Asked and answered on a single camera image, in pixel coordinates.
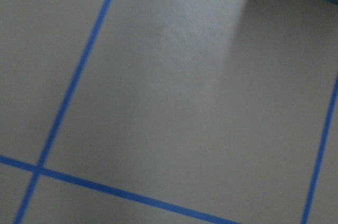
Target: blue tape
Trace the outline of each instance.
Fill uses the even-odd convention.
[[[0,163],[4,163],[13,167],[17,167],[19,169],[23,169],[23,170],[27,170],[27,171],[31,171],[33,172],[34,169],[36,168],[34,165],[32,164],[28,164],[25,162],[21,162],[6,156],[2,156],[0,155]],[[88,189],[92,189],[92,190],[96,190],[96,191],[100,191],[106,194],[110,194],[110,195],[114,195],[120,198],[124,198],[124,199],[128,199],[128,200],[132,200],[135,202],[139,202],[142,204],[146,204],[152,207],[156,207],[156,208],[161,208],[170,212],[176,212],[179,214],[182,214],[184,216],[188,216],[188,217],[192,217],[195,219],[200,219],[200,220],[204,220],[207,222],[211,222],[211,223],[216,223],[216,224],[240,224],[238,222],[234,222],[231,220],[227,220],[227,219],[223,219],[217,216],[213,216],[207,213],[203,213],[203,212],[198,212],[189,208],[185,208],[185,207],[180,207],[174,204],[170,204],[170,203],[166,203],[160,200],[156,200],[156,199],[152,199],[152,198],[148,198],[142,195],[138,195],[135,193],[131,193],[128,191],[124,191],[124,190],[120,190],[114,187],[110,187],[110,186],[106,186],[104,184],[100,184],[100,183],[96,183],[96,182],[92,182],[86,179],[82,179],[82,178],[77,178],[75,176],[72,175],[67,175],[58,171],[53,171],[53,170],[49,170],[49,169],[45,169],[45,168],[41,168],[40,169],[40,175],[44,175],[44,176],[48,176],[50,178],[54,178],[57,180],[61,180],[64,182],[68,182],[71,184],[75,184],[81,187],[85,187]]]
[[[92,32],[89,36],[89,39],[88,39],[88,42],[86,44],[86,47],[84,48],[84,51],[82,53],[82,56],[80,58],[80,61],[77,65],[77,68],[74,72],[74,75],[71,79],[71,82],[69,84],[69,87],[67,89],[67,92],[65,94],[65,97],[61,103],[61,106],[60,106],[60,109],[58,111],[58,114],[57,116],[55,117],[55,120],[53,122],[53,125],[52,125],[52,128],[50,130],[50,133],[47,137],[47,140],[46,140],[46,143],[44,145],[44,148],[41,152],[41,155],[40,155],[40,158],[37,162],[37,165],[36,165],[36,170],[35,172],[33,173],[33,176],[30,180],[30,183],[28,185],[28,188],[26,190],[26,193],[23,197],[23,200],[21,202],[21,205],[19,207],[19,210],[16,214],[16,217],[14,219],[14,224],[20,224],[22,219],[23,219],[23,216],[26,212],[26,209],[27,209],[27,206],[29,205],[29,201],[31,199],[31,196],[33,195],[34,193],[34,190],[35,190],[35,187],[36,187],[36,184],[37,184],[37,181],[39,179],[39,175],[40,175],[40,172],[41,172],[41,169],[44,165],[44,163],[46,162],[46,159],[48,157],[48,154],[52,148],[52,145],[53,145],[53,142],[54,142],[54,139],[58,133],[58,130],[60,128],[60,125],[62,124],[62,121],[63,121],[63,118],[65,116],[65,113],[68,109],[68,106],[69,106],[69,103],[72,99],[72,96],[75,92],[75,89],[76,89],[76,86],[79,82],[79,79],[80,79],[80,76],[82,74],[82,71],[86,65],[86,62],[88,60],[88,57],[90,55],[90,52],[94,46],[94,43],[97,39],[97,36],[99,34],[99,31],[101,29],[101,26],[102,26],[102,23],[104,21],[104,18],[108,12],[108,8],[109,8],[109,5],[110,5],[110,2],[111,0],[105,0],[103,5],[102,5],[102,8],[100,10],[100,13],[96,19],[96,22],[95,22],[95,25],[92,29]]]
[[[301,224],[307,224],[308,216],[310,214],[313,196],[315,194],[318,176],[319,176],[321,166],[322,166],[328,133],[330,131],[332,115],[333,115],[334,107],[335,107],[336,100],[337,100],[337,94],[338,94],[338,74],[337,74],[336,82],[335,82],[331,100],[330,100],[330,104],[329,104],[327,114],[326,114],[324,129],[322,132],[322,139],[321,139],[321,143],[318,149],[317,160],[316,160],[316,163],[313,169],[312,179],[311,179],[311,183],[310,183],[310,187],[309,187],[309,191],[308,191],[308,195],[307,195],[307,199],[305,203],[305,208],[304,208]]]

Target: blue line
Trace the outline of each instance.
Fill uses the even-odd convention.
[[[46,140],[46,143],[44,145],[44,148],[42,150],[42,153],[40,155],[40,158],[37,162],[37,165],[36,165],[36,171],[34,172],[33,176],[32,176],[32,179],[28,185],[28,188],[26,190],[26,193],[24,195],[24,198],[22,200],[22,203],[19,207],[19,210],[16,214],[16,217],[15,217],[15,220],[14,220],[14,224],[20,224],[22,219],[23,219],[23,216],[26,212],[26,209],[27,209],[27,206],[29,204],[29,201],[31,199],[31,196],[32,194],[34,193],[34,190],[35,190],[35,187],[36,187],[36,184],[37,184],[37,181],[39,179],[39,175],[40,175],[40,172],[42,170],[42,167],[44,165],[44,163],[46,162],[46,159],[48,157],[48,154],[52,148],[52,145],[53,145],[53,142],[54,142],[54,139],[58,133],[58,130],[60,128],[60,125],[62,124],[62,121],[64,119],[64,116],[65,116],[65,113],[68,109],[68,105],[71,101],[71,98],[75,92],[75,89],[76,89],[76,86],[79,82],[79,79],[80,79],[80,76],[82,74],[82,71],[86,65],[86,62],[88,60],[88,57],[90,55],[90,52],[94,46],[94,43],[97,39],[97,36],[99,34],[99,31],[101,29],[101,26],[102,26],[102,23],[104,21],[104,18],[108,12],[108,8],[109,8],[109,5],[110,5],[110,2],[111,0],[105,0],[103,5],[102,5],[102,8],[100,10],[100,13],[96,19],[96,22],[95,22],[95,25],[92,29],[92,32],[89,36],[89,39],[88,39],[88,42],[86,44],[86,47],[82,53],[82,56],[80,58],[80,61],[77,65],[77,68],[75,70],[75,73],[72,77],[72,80],[68,86],[68,89],[67,89],[67,92],[65,94],[65,97],[61,103],[61,106],[60,106],[60,109],[58,111],[58,114],[53,122],[53,125],[52,125],[52,128],[50,130],[50,133],[48,135],[48,138]]]
[[[3,164],[7,164],[13,167],[17,167],[19,169],[23,169],[23,170],[27,170],[27,171],[31,171],[33,172],[36,167],[32,164],[29,163],[25,163],[25,162],[21,162],[6,156],[2,156],[0,155],[0,163]],[[48,176],[50,178],[54,178],[57,180],[61,180],[64,182],[68,182],[71,184],[75,184],[81,187],[85,187],[85,188],[89,188],[92,190],[96,190],[96,191],[100,191],[103,193],[107,193],[110,195],[114,195],[120,198],[124,198],[124,199],[128,199],[128,200],[132,200],[132,201],[136,201],[142,204],[147,204],[149,206],[152,207],[156,207],[156,208],[161,208],[170,212],[176,212],[188,217],[192,217],[195,219],[200,219],[200,220],[204,220],[204,221],[208,221],[211,223],[216,223],[216,224],[239,224],[238,222],[234,222],[231,220],[227,220],[227,219],[222,219],[220,217],[217,216],[213,216],[207,213],[203,213],[203,212],[198,212],[195,210],[191,210],[189,208],[185,208],[185,207],[180,207],[174,204],[170,204],[170,203],[166,203],[160,200],[156,200],[156,199],[152,199],[152,198],[148,198],[142,195],[138,195],[138,194],[134,194],[128,191],[124,191],[124,190],[120,190],[120,189],[116,189],[114,187],[109,187],[106,186],[104,184],[100,184],[100,183],[96,183],[96,182],[92,182],[89,180],[85,180],[82,178],[77,178],[75,176],[72,175],[67,175],[58,171],[54,171],[54,170],[49,170],[46,168],[41,168],[40,169],[40,173],[34,173],[34,175],[44,175],[44,176]]]
[[[310,183],[310,187],[309,187],[309,191],[308,191],[308,195],[307,195],[307,199],[306,199],[306,204],[305,204],[301,224],[307,224],[308,216],[310,214],[313,196],[315,194],[318,176],[319,176],[319,173],[320,173],[320,170],[321,170],[321,165],[322,165],[322,160],[323,160],[323,156],[324,156],[324,152],[325,152],[328,133],[330,131],[330,125],[331,125],[331,121],[332,121],[334,106],[335,106],[336,100],[337,100],[337,94],[338,94],[338,74],[337,74],[336,82],[335,82],[334,89],[333,89],[333,92],[332,92],[332,97],[331,97],[331,100],[330,100],[328,111],[327,111],[327,114],[326,114],[324,129],[323,129],[323,133],[322,133],[322,139],[321,139],[321,143],[320,143],[320,146],[319,146],[319,149],[318,149],[317,160],[316,160],[316,163],[315,163],[315,166],[314,166],[314,169],[313,169],[312,179],[311,179],[311,183]]]

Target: blue grid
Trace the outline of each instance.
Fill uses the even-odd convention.
[[[13,221],[13,224],[20,224],[22,222],[24,215],[25,215],[25,212],[27,210],[27,207],[30,203],[31,197],[32,197],[34,190],[36,188],[39,177],[41,175],[44,175],[44,176],[47,176],[47,177],[50,177],[50,178],[54,178],[54,179],[57,179],[57,180],[61,180],[61,181],[64,181],[64,182],[68,182],[68,183],[71,183],[71,184],[76,184],[78,186],[82,186],[82,187],[89,188],[89,189],[92,189],[92,190],[100,191],[100,192],[103,192],[103,193],[111,194],[111,195],[121,197],[121,198],[124,198],[124,199],[143,203],[143,204],[146,204],[146,205],[149,205],[149,206],[152,206],[152,207],[156,207],[156,208],[164,209],[164,210],[167,210],[167,211],[179,213],[179,214],[182,214],[182,215],[185,215],[185,216],[188,216],[188,217],[204,220],[204,221],[211,222],[211,223],[239,224],[238,222],[223,219],[223,218],[213,216],[213,215],[210,215],[210,214],[207,214],[207,213],[195,211],[195,210],[188,209],[188,208],[185,208],[185,207],[170,204],[170,203],[167,203],[167,202],[164,202],[164,201],[152,199],[152,198],[145,197],[145,196],[142,196],[142,195],[139,195],[139,194],[134,194],[134,193],[131,193],[131,192],[128,192],[128,191],[124,191],[124,190],[120,190],[120,189],[117,189],[117,188],[114,188],[114,187],[106,186],[104,184],[92,182],[92,181],[81,179],[81,178],[78,178],[78,177],[75,177],[75,176],[72,176],[72,175],[68,175],[68,174],[58,172],[58,171],[54,171],[54,170],[44,168],[44,164],[45,164],[45,162],[48,158],[48,154],[49,154],[49,152],[50,152],[50,150],[53,146],[53,142],[54,142],[55,137],[58,133],[58,130],[59,130],[61,124],[62,124],[63,118],[64,118],[64,116],[67,112],[69,103],[72,99],[72,96],[74,94],[76,86],[77,86],[77,84],[80,80],[82,71],[83,71],[83,69],[84,69],[84,67],[87,63],[87,60],[88,60],[90,53],[91,53],[91,50],[92,50],[92,48],[95,44],[95,41],[96,41],[97,36],[99,34],[102,23],[105,19],[105,16],[108,12],[109,5],[110,5],[111,1],[112,0],[104,0],[104,3],[101,7],[101,10],[100,10],[99,15],[96,19],[96,22],[94,24],[92,32],[89,36],[87,44],[84,48],[82,56],[81,56],[79,63],[76,67],[76,70],[74,72],[74,75],[73,75],[73,77],[70,81],[70,84],[68,86],[67,92],[65,93],[65,96],[64,96],[64,99],[61,103],[59,111],[58,111],[58,113],[55,117],[52,128],[51,128],[50,133],[47,137],[47,140],[45,142],[44,148],[41,152],[41,155],[39,157],[37,164],[32,165],[30,163],[22,162],[22,161],[13,159],[13,158],[9,158],[9,157],[0,155],[0,163],[10,165],[10,166],[22,169],[22,170],[30,171],[30,172],[33,173],[32,178],[29,182],[29,185],[26,189],[25,195],[23,197],[23,200],[21,202],[21,205],[20,205],[20,207],[17,211],[17,214],[15,216],[15,219]],[[323,160],[323,156],[324,156],[324,152],[325,152],[326,142],[327,142],[328,134],[329,134],[329,131],[330,131],[330,125],[331,125],[331,122],[332,122],[332,116],[333,116],[333,111],[334,111],[337,95],[338,95],[338,74],[337,74],[337,77],[336,77],[334,89],[333,89],[333,92],[332,92],[331,100],[330,100],[328,111],[327,111],[327,114],[326,114],[324,129],[323,129],[323,132],[322,132],[321,142],[320,142],[320,146],[319,146],[319,149],[318,149],[317,158],[316,158],[316,162],[315,162],[315,166],[314,166],[314,170],[313,170],[313,175],[312,175],[311,183],[310,183],[309,190],[308,190],[306,204],[304,206],[304,212],[303,212],[301,224],[307,224],[307,221],[308,221],[313,197],[314,197],[315,190],[316,190],[318,176],[320,174],[320,169],[321,169],[322,160]]]

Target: gray surface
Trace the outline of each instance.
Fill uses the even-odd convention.
[[[12,223],[31,174],[0,164],[0,222]]]
[[[23,224],[36,223],[203,224],[207,222],[41,177],[23,221]]]
[[[102,0],[3,1],[0,154],[35,162]],[[47,167],[243,224],[299,223],[337,13],[321,0],[113,0]],[[337,128],[336,110],[310,223],[337,219]],[[1,207],[23,194],[11,186]],[[42,177],[24,219],[36,222],[200,221]]]
[[[35,163],[103,0],[0,1],[0,154]]]

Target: blue tape strip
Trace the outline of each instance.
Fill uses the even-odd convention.
[[[4,163],[13,167],[18,167],[19,169],[23,169],[23,170],[27,170],[27,171],[31,171],[33,172],[35,170],[35,166],[32,164],[28,164],[25,162],[21,162],[6,156],[1,156],[0,155],[0,163]],[[156,208],[161,208],[170,212],[176,212],[188,217],[192,217],[195,219],[200,219],[200,220],[204,220],[207,222],[211,222],[211,223],[216,223],[216,224],[240,224],[238,222],[234,222],[231,220],[227,220],[227,219],[223,219],[217,216],[213,216],[207,213],[203,213],[203,212],[198,212],[195,210],[191,210],[189,208],[185,208],[185,207],[180,207],[174,204],[170,204],[170,203],[166,203],[160,200],[156,200],[156,199],[152,199],[152,198],[148,198],[142,195],[138,195],[135,193],[131,193],[128,191],[124,191],[124,190],[120,190],[120,189],[116,189],[114,187],[109,187],[100,183],[96,183],[96,182],[92,182],[89,180],[85,180],[85,179],[81,179],[81,178],[77,178],[75,176],[72,175],[67,175],[61,172],[57,172],[57,171],[53,171],[53,170],[49,170],[49,169],[45,169],[45,168],[41,168],[40,169],[40,175],[44,175],[44,176],[48,176],[50,178],[54,178],[57,180],[61,180],[64,182],[68,182],[71,184],[75,184],[81,187],[85,187],[85,188],[89,188],[92,190],[96,190],[96,191],[100,191],[103,193],[107,193],[110,195],[114,195],[120,198],[124,198],[124,199],[128,199],[128,200],[132,200],[132,201],[136,201],[142,204],[147,204],[149,206],[152,207],[156,207]]]
[[[326,114],[324,129],[323,129],[323,133],[322,133],[322,139],[321,139],[321,143],[320,143],[320,146],[319,146],[319,149],[318,149],[317,160],[316,160],[316,163],[315,163],[315,166],[314,166],[314,169],[313,169],[312,179],[311,179],[311,183],[310,183],[310,187],[309,187],[309,191],[308,191],[308,195],[307,195],[307,199],[306,199],[306,204],[305,204],[301,224],[307,224],[308,216],[310,214],[313,196],[315,194],[318,176],[319,176],[321,166],[322,166],[322,160],[323,160],[323,156],[324,156],[324,152],[325,152],[328,133],[330,131],[330,125],[331,125],[331,121],[332,121],[332,115],[333,115],[334,107],[335,107],[336,100],[337,100],[337,95],[338,95],[338,74],[337,74],[336,82],[335,82],[333,92],[332,92],[332,96],[331,96],[331,100],[330,100],[330,104],[329,104],[327,114]]]
[[[68,109],[68,105],[69,105],[69,103],[71,101],[71,98],[72,98],[72,96],[74,94],[76,86],[77,86],[77,84],[79,82],[79,79],[80,79],[80,76],[82,74],[82,71],[83,71],[83,69],[84,69],[84,67],[86,65],[86,62],[87,62],[88,57],[90,55],[90,52],[91,52],[91,50],[92,50],[92,48],[94,46],[94,43],[95,43],[95,41],[97,39],[98,33],[99,33],[99,31],[101,29],[101,26],[102,26],[102,23],[104,21],[104,18],[106,16],[107,12],[108,12],[108,8],[109,8],[109,5],[110,5],[110,2],[111,2],[111,0],[105,0],[104,3],[103,3],[103,5],[102,5],[100,13],[99,13],[99,15],[98,15],[98,17],[96,19],[95,25],[94,25],[94,27],[92,29],[92,32],[91,32],[90,36],[89,36],[88,42],[86,44],[86,47],[85,47],[85,49],[84,49],[84,51],[82,53],[82,56],[81,56],[80,61],[79,61],[78,65],[77,65],[77,68],[76,68],[76,70],[74,72],[74,75],[73,75],[73,77],[71,79],[71,82],[69,84],[69,87],[67,89],[65,97],[64,97],[64,99],[63,99],[63,101],[61,103],[61,106],[60,106],[60,109],[58,111],[58,114],[57,114],[57,116],[56,116],[56,118],[55,118],[55,120],[53,122],[52,128],[51,128],[50,133],[48,135],[48,138],[46,140],[46,143],[45,143],[44,148],[43,148],[43,150],[41,152],[40,158],[39,158],[39,160],[37,162],[36,170],[35,170],[32,178],[31,178],[31,181],[30,181],[30,183],[28,185],[26,193],[25,193],[25,195],[23,197],[22,203],[21,203],[21,205],[19,207],[19,210],[18,210],[18,212],[16,214],[16,217],[15,217],[14,222],[13,222],[14,224],[20,224],[21,221],[22,221],[22,219],[23,219],[23,216],[24,216],[24,214],[26,212],[26,209],[27,209],[27,206],[28,206],[29,201],[31,199],[31,196],[34,193],[37,181],[39,179],[39,175],[40,175],[41,169],[42,169],[42,167],[43,167],[43,165],[44,165],[44,163],[45,163],[45,161],[47,159],[47,156],[48,156],[48,154],[49,154],[49,152],[51,150],[51,147],[53,145],[54,139],[55,139],[55,137],[56,137],[56,135],[58,133],[60,125],[61,125],[61,123],[63,121],[64,116],[65,116],[65,113],[66,113],[66,111]]]

